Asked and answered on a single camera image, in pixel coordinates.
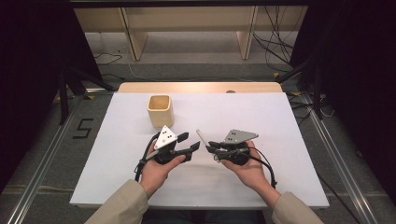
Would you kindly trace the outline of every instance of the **floor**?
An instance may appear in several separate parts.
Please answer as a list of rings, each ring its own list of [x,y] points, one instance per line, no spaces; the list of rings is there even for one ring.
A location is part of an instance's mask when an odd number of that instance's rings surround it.
[[[257,35],[271,37],[266,32]],[[293,45],[297,33],[281,33],[282,38],[286,36],[287,43]],[[235,33],[151,33],[138,62],[131,60],[123,34],[86,34],[86,37],[104,81],[114,86],[124,81],[274,81],[276,74],[282,74],[278,70],[290,70],[255,40],[249,59],[242,60]],[[287,53],[284,55],[275,44],[270,49],[280,58],[288,59]],[[297,91],[296,80],[298,77],[285,82],[284,92]],[[97,88],[89,82],[85,85],[89,89]],[[111,93],[105,91],[91,92],[88,96],[73,99],[70,94],[73,118],[67,127],[58,124],[60,106],[54,99],[47,122],[37,131],[34,146],[0,196],[0,223],[7,223],[15,214],[21,196],[35,181],[39,185],[22,209],[25,211],[20,219],[22,223],[82,223],[93,214],[94,209],[81,209],[68,203],[111,101]],[[326,105],[322,107],[323,120],[317,120],[306,106],[310,100],[309,93],[290,96],[290,106],[294,108],[314,166],[330,186],[322,182],[330,207],[315,212],[325,223],[356,223],[346,207],[360,223],[396,223],[395,205],[359,156],[336,111]],[[76,138],[81,135],[78,126],[83,119],[90,119],[91,132],[87,138],[79,139]],[[63,132],[61,141],[51,142],[60,132]],[[43,158],[48,158],[48,168],[36,178],[38,168],[43,167]],[[263,213],[267,223],[272,223],[271,211],[265,209]]]

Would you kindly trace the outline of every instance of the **tabletop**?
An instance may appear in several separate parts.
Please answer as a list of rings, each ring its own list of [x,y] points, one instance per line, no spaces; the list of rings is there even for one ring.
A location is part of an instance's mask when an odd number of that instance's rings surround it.
[[[213,84],[219,92],[173,92],[173,85],[183,84],[189,90],[193,90],[193,86],[201,87],[196,89],[201,91],[205,84],[210,86],[211,83],[129,83],[121,87],[121,91],[131,86],[146,88],[143,92],[135,89],[137,92],[113,95],[71,204],[100,206],[127,179],[134,178],[134,168],[143,155],[142,148],[144,150],[152,135],[159,131],[149,121],[148,99],[153,94],[167,93],[172,97],[175,113],[171,130],[175,134],[190,134],[186,141],[177,144],[176,150],[200,141],[197,129],[209,141],[222,141],[231,129],[257,133],[259,137],[253,142],[271,162],[277,189],[292,191],[313,208],[329,206],[285,93],[265,92],[268,83],[255,84],[262,85],[263,92],[242,92],[247,83]],[[152,89],[155,86],[167,87],[167,92],[155,91],[156,88]],[[225,93],[228,89],[239,93]],[[262,209],[266,206],[234,173],[214,161],[204,144],[193,153],[191,161],[178,168],[150,198],[151,207]]]

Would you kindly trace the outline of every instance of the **beige sleeve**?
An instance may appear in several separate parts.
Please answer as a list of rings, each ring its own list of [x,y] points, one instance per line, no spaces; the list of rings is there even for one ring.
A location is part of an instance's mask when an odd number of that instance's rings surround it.
[[[148,196],[142,186],[134,180],[128,180],[86,223],[141,223],[148,208]]]
[[[276,201],[272,220],[276,224],[323,223],[314,211],[290,192],[282,194]]]

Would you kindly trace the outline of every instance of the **forearm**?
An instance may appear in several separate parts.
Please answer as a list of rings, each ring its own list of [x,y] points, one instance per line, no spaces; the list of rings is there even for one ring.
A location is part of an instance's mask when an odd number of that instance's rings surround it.
[[[86,223],[140,223],[148,208],[144,189],[137,182],[128,180]]]
[[[274,210],[276,201],[280,197],[280,193],[274,189],[268,182],[261,183],[252,187],[262,197],[264,202],[271,210]]]

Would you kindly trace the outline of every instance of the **wire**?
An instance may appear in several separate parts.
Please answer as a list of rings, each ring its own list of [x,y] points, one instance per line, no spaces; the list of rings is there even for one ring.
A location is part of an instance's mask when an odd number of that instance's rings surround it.
[[[152,138],[149,140],[148,142],[148,146],[146,147],[145,153],[143,154],[142,159],[139,161],[139,163],[137,164],[136,168],[134,168],[134,172],[136,173],[136,176],[134,177],[134,180],[136,182],[139,182],[139,178],[140,178],[140,174],[142,173],[143,167],[145,166],[146,162],[148,161],[146,159],[148,152],[149,152],[149,148],[151,147],[152,142],[158,138],[158,136],[160,136],[161,132],[157,132],[154,136],[152,136]]]
[[[325,184],[327,186],[327,188],[329,188],[329,190],[332,191],[332,193],[334,194],[334,196],[338,199],[338,201],[340,201],[340,203],[345,207],[345,209],[348,211],[348,213],[353,217],[353,219],[355,219],[356,223],[360,223],[358,218],[355,216],[355,214],[353,214],[352,210],[350,210],[350,208],[347,206],[347,204],[344,202],[344,200],[341,199],[341,197],[335,192],[335,190],[329,185],[329,183],[326,182],[326,180],[317,172],[317,175],[319,177],[319,179],[323,182],[323,184]]]
[[[270,174],[271,174],[271,186],[272,186],[274,189],[276,189],[276,184],[277,184],[277,182],[276,182],[276,180],[275,180],[275,174],[274,174],[274,171],[273,171],[273,169],[272,169],[272,167],[271,167],[271,165],[270,165],[269,163],[265,163],[264,161],[262,161],[262,160],[260,160],[260,159],[258,159],[258,158],[256,158],[256,157],[254,157],[254,156],[247,155],[247,154],[245,154],[245,153],[241,153],[240,155],[243,155],[243,156],[248,157],[248,158],[250,158],[250,159],[252,159],[252,160],[254,160],[254,161],[257,161],[257,162],[263,164],[265,167],[267,167],[267,169],[269,170],[269,172],[270,172]]]
[[[119,54],[110,54],[110,53],[101,53],[101,54],[99,54],[99,55],[97,55],[97,56],[95,56],[95,57],[93,57],[93,58],[99,58],[100,56],[102,56],[102,55],[110,55],[110,56],[114,56],[114,57],[118,57],[117,59],[115,59],[115,60],[113,60],[113,61],[111,61],[111,62],[109,62],[109,63],[99,63],[100,65],[108,65],[108,64],[111,64],[111,63],[114,63],[114,62],[116,62],[116,61],[118,61],[119,59],[121,59],[122,58],[122,55],[119,55]]]
[[[113,77],[117,77],[117,78],[119,78],[121,80],[125,80],[126,79],[125,77],[119,77],[119,76],[111,74],[111,73],[102,74],[102,77],[104,77],[104,76],[113,76]]]

